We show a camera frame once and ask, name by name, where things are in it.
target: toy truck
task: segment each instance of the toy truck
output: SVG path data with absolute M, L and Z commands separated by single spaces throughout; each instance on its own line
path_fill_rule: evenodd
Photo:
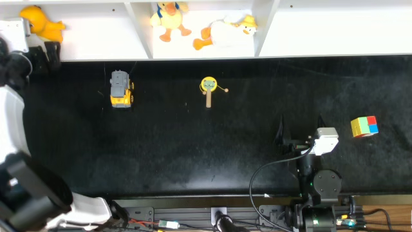
M 110 78 L 110 101 L 114 108 L 130 108 L 133 104 L 133 90 L 135 84 L 131 82 L 129 74 L 123 71 L 114 71 Z

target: cable connector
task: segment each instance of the cable connector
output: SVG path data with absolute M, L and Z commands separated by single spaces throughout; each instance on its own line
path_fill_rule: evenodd
M 159 220 L 159 227 L 169 228 L 169 229 L 179 229 L 179 222 Z

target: plush duck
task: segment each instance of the plush duck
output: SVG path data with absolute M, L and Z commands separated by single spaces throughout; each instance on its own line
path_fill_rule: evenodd
M 195 39 L 193 47 L 200 50 L 204 46 L 212 44 L 220 47 L 242 45 L 245 40 L 255 34 L 257 27 L 255 19 L 251 15 L 246 15 L 239 24 L 215 21 L 210 27 L 206 27 L 201 31 L 203 40 Z
M 182 25 L 183 16 L 180 12 L 187 12 L 189 7 L 182 2 L 161 2 L 157 3 L 157 12 L 150 19 L 152 26 L 162 25 L 166 28 L 166 33 L 160 36 L 160 39 L 165 42 L 170 42 L 170 34 L 172 30 L 179 29 L 182 36 L 190 35 L 191 30 L 186 29 Z
M 30 22 L 30 31 L 40 37 L 43 41 L 62 42 L 63 36 L 61 30 L 66 29 L 60 21 L 58 23 L 50 22 L 43 11 L 38 6 L 28 6 L 21 10 L 20 17 Z

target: colorful cube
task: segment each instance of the colorful cube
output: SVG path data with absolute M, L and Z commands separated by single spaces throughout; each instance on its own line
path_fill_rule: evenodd
M 350 122 L 354 137 L 371 136 L 378 133 L 378 125 L 375 116 L 359 117 Z

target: black tabletop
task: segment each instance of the black tabletop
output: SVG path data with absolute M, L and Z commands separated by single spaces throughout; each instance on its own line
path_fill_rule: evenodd
M 228 61 L 63 63 L 33 76 L 24 128 L 33 158 L 89 196 L 246 194 L 253 172 L 282 159 L 273 145 L 281 115 L 293 137 L 317 117 L 339 134 L 322 156 L 343 194 L 412 193 L 410 56 Z M 133 110 L 109 99 L 114 70 L 135 83 Z M 206 76 L 225 93 L 205 107 Z M 350 121 L 374 115 L 379 133 L 353 138 Z M 287 164 L 264 169 L 256 193 L 297 195 Z

